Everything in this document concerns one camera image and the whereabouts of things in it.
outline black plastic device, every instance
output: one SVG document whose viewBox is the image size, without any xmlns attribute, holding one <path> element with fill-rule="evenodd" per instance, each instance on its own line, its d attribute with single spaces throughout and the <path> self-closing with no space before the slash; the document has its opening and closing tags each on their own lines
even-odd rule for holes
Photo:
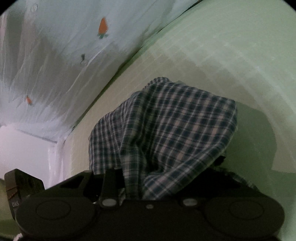
<svg viewBox="0 0 296 241">
<path fill-rule="evenodd" d="M 17 169 L 5 175 L 24 240 L 278 240 L 284 222 L 277 201 L 211 169 L 158 201 L 124 200 L 121 169 L 84 171 L 43 191 L 41 182 Z"/>
</svg>

